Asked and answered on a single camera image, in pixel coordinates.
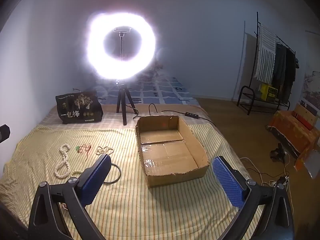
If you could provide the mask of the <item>red cord green pendant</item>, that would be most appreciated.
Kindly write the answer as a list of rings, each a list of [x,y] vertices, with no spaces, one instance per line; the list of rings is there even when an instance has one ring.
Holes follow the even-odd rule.
[[[88,159],[88,154],[92,148],[91,144],[82,144],[81,146],[76,146],[75,150],[77,153],[85,153],[86,160]]]

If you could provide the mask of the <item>dark thin bangle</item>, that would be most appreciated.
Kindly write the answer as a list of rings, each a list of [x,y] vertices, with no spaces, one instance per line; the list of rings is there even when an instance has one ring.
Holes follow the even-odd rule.
[[[112,185],[117,183],[121,179],[121,169],[116,164],[111,164],[111,168],[105,177],[103,184]]]

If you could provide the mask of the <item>black object on floor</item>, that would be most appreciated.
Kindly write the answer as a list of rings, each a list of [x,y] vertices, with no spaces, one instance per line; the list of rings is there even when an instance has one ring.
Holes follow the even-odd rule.
[[[281,143],[278,143],[278,147],[270,152],[270,158],[273,162],[281,162],[285,164],[286,152]]]

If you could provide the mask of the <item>black snack bag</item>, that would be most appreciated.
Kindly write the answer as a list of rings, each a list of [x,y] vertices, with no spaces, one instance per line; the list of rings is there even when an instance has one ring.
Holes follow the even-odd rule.
[[[58,95],[55,99],[63,124],[101,122],[103,119],[103,109],[95,90]]]

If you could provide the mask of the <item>wall landscape painting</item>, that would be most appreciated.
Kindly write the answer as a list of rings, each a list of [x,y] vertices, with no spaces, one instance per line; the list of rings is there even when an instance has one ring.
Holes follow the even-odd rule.
[[[319,112],[319,69],[311,68],[310,65],[306,68],[302,97]]]

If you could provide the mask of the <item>blue patterned bedsheet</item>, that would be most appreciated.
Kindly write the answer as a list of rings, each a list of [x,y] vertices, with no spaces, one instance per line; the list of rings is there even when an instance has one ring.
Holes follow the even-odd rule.
[[[158,76],[151,79],[135,79],[126,83],[135,104],[181,104],[199,105],[178,79]],[[117,103],[119,88],[114,81],[99,80],[87,89],[95,90],[98,100],[103,105]]]

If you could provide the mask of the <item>orange covered box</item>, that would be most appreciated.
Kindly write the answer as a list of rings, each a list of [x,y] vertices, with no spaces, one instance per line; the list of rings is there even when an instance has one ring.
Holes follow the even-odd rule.
[[[308,129],[296,118],[295,111],[276,111],[266,126],[268,130],[276,130],[290,146],[299,154],[295,169],[300,171],[312,150],[315,150],[319,140],[319,130]]]

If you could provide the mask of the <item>black clothes rack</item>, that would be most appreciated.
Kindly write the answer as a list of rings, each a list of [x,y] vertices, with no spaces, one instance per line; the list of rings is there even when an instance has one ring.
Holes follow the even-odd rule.
[[[256,42],[251,77],[240,89],[236,105],[247,115],[289,109],[299,61],[296,52],[259,21],[256,13]]]

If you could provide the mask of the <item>yellow striped blanket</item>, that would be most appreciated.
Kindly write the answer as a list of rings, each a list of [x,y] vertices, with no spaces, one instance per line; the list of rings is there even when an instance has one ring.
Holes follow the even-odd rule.
[[[1,202],[24,225],[41,181],[59,184],[54,168],[62,159],[60,147],[70,147],[73,170],[84,170],[97,159],[98,146],[114,149],[112,162],[121,179],[103,185],[86,209],[106,239],[217,239],[235,216],[212,170],[200,179],[148,188],[139,161],[135,130],[53,129],[39,126],[22,139],[4,165]],[[91,144],[85,153],[76,146]]]

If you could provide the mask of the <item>white striped hanging cloth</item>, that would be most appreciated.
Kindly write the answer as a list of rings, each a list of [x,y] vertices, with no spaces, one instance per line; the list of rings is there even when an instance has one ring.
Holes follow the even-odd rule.
[[[267,27],[259,23],[258,48],[254,77],[263,83],[271,84],[276,59],[277,39]]]

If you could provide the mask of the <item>dark hanging clothes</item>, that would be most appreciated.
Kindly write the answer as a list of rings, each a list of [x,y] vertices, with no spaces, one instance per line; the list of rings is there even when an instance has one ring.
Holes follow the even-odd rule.
[[[296,69],[299,68],[295,53],[290,48],[277,43],[274,62],[272,87],[278,90],[277,98],[288,103],[293,83],[296,79]]]

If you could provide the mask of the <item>black tripod stand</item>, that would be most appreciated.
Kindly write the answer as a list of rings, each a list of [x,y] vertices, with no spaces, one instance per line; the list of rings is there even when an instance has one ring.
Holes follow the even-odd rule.
[[[122,118],[123,118],[123,125],[127,125],[127,116],[126,116],[126,99],[129,100],[129,103],[131,105],[131,109],[133,109],[135,115],[138,115],[138,110],[135,108],[135,104],[133,102],[133,99],[131,97],[130,91],[126,84],[121,83],[120,81],[116,82],[116,85],[118,86],[118,99],[117,99],[117,108],[116,113],[119,113],[120,108],[122,112]]]

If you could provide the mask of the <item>white power strip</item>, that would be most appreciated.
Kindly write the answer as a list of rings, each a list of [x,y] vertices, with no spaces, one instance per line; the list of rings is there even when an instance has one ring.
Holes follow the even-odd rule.
[[[279,179],[278,180],[276,180],[276,181],[271,181],[270,182],[270,185],[272,185],[272,186],[274,186],[274,185],[276,185],[276,183],[281,183],[281,184],[283,184],[284,186],[287,186],[288,185],[288,183],[289,183],[289,176],[281,176],[281,177],[279,177]]]

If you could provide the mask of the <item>small cream bead bracelet cluster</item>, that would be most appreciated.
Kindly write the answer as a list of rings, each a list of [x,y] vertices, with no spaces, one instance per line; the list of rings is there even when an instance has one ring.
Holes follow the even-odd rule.
[[[114,152],[114,149],[109,146],[98,146],[96,149],[96,155],[107,154],[111,155]]]

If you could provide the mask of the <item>brown cardboard box tray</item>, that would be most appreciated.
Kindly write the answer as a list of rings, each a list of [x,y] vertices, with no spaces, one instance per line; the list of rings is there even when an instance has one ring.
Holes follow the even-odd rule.
[[[204,177],[207,152],[187,123],[176,115],[139,118],[136,139],[140,163],[149,188]]]

